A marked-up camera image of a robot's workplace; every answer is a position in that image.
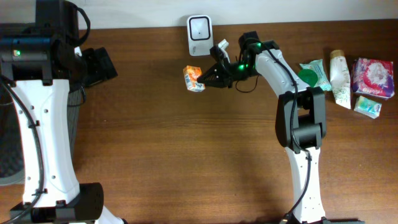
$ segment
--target green cap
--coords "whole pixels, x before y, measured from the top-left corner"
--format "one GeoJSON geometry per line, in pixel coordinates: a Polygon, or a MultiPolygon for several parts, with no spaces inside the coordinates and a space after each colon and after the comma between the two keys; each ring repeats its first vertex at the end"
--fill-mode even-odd
{"type": "Polygon", "coordinates": [[[318,75],[311,69],[303,69],[297,76],[306,84],[310,85],[310,87],[314,87],[318,82],[318,75]]]}

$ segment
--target green led light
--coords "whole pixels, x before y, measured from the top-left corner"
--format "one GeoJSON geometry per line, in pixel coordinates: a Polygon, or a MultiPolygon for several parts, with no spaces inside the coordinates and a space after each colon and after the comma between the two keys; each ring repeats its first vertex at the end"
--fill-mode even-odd
{"type": "Polygon", "coordinates": [[[14,56],[20,56],[21,55],[21,51],[14,50],[13,54],[14,54],[14,56]]]}

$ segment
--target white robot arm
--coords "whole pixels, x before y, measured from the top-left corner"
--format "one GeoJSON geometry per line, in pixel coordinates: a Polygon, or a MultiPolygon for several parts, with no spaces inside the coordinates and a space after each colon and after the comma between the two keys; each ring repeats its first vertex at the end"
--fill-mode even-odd
{"type": "Polygon", "coordinates": [[[239,38],[241,53],[236,63],[231,64],[225,53],[226,40],[221,43],[210,50],[217,63],[198,79],[199,83],[231,88],[234,81],[261,75],[278,97],[275,130],[289,157],[294,189],[294,206],[279,223],[331,223],[325,218],[318,172],[320,146],[326,135],[322,89],[310,88],[299,79],[286,63],[279,46],[274,41],[259,41],[256,32],[239,38]],[[298,116],[298,108],[309,110],[309,114],[298,116]]]}

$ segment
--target white packet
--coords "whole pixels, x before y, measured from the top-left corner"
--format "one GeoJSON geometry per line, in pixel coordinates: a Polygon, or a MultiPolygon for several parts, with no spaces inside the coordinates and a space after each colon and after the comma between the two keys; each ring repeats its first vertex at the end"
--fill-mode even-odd
{"type": "Polygon", "coordinates": [[[334,50],[330,53],[330,83],[336,103],[351,109],[349,70],[342,50],[334,50]]]}

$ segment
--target black clamp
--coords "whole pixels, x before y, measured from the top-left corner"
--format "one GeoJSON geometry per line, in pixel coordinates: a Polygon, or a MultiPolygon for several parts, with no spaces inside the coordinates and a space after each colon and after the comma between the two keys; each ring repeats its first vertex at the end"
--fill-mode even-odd
{"type": "Polygon", "coordinates": [[[48,193],[49,192],[47,191],[47,189],[44,189],[43,191],[36,189],[36,193],[32,194],[32,196],[39,196],[39,195],[48,194],[48,193]]]}
{"type": "MultiPolygon", "coordinates": [[[[290,136],[290,115],[293,100],[294,93],[292,92],[279,96],[275,130],[279,143],[283,147],[291,148],[298,154],[300,149],[293,143],[290,136]]],[[[322,139],[326,136],[326,109],[325,94],[320,87],[307,88],[307,90],[298,93],[293,130],[301,148],[319,148],[322,145],[322,139]],[[309,110],[309,113],[298,116],[297,108],[309,110]]]]}
{"type": "Polygon", "coordinates": [[[29,124],[27,127],[28,128],[34,128],[34,127],[38,127],[38,126],[40,126],[40,123],[39,123],[39,121],[36,121],[35,124],[29,124]]]}

